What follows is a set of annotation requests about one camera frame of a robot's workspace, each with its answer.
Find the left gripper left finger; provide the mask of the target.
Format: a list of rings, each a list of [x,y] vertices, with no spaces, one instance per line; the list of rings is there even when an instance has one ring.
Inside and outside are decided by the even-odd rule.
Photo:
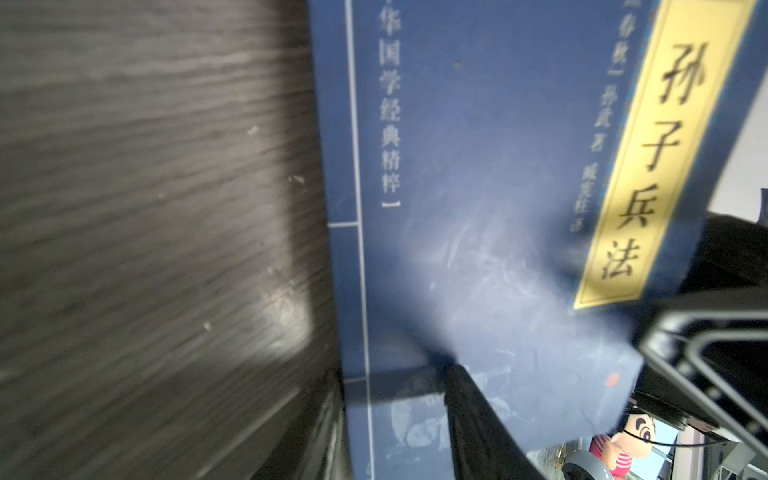
[[[267,460],[257,480],[349,479],[351,455],[339,375],[327,374]]]

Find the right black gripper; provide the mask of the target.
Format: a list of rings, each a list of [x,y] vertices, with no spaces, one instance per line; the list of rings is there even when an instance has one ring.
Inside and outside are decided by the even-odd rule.
[[[637,336],[646,364],[745,444],[767,442],[767,227],[716,215],[680,295]]]

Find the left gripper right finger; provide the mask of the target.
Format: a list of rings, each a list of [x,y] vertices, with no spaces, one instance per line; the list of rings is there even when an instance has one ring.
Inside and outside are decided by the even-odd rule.
[[[461,365],[446,370],[444,401],[457,479],[540,479],[542,475]]]

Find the navy book yellow label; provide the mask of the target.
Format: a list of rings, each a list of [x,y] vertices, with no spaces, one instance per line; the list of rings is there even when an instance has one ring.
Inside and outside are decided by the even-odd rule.
[[[766,73],[766,3],[308,11],[353,477],[453,477],[454,363],[525,451],[610,429]]]

